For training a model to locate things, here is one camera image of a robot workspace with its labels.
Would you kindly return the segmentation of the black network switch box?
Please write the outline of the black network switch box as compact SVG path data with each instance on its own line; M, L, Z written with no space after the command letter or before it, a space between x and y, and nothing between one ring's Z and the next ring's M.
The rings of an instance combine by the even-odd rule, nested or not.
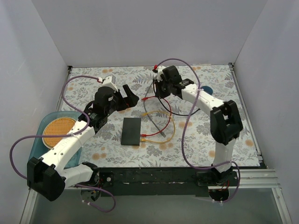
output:
M141 118L124 118L121 145L139 146L141 137Z

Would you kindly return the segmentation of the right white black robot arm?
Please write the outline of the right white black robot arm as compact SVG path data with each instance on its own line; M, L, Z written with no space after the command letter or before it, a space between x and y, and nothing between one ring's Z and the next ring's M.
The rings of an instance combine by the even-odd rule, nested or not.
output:
M175 66L155 66L153 72L155 96L166 98L174 95L190 102L210 118L210 132L215 140L215 157L211 168L212 182L222 185L228 180L226 171L232 166L233 147L243 130L242 120L235 101L223 101L208 94L190 79L182 79Z

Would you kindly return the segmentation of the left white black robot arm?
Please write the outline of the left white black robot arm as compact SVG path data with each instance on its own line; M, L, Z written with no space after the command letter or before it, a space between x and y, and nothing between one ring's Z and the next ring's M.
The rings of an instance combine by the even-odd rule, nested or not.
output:
M119 90L102 86L89 102L68 137L62 138L51 150L40 158L32 157L27 163L27 184L30 188L47 198L56 200L65 188L79 183L93 187L99 183L99 168L83 162L76 167L65 166L73 155L93 137L106 123L114 111L134 107L139 101L128 87L123 86L126 97Z

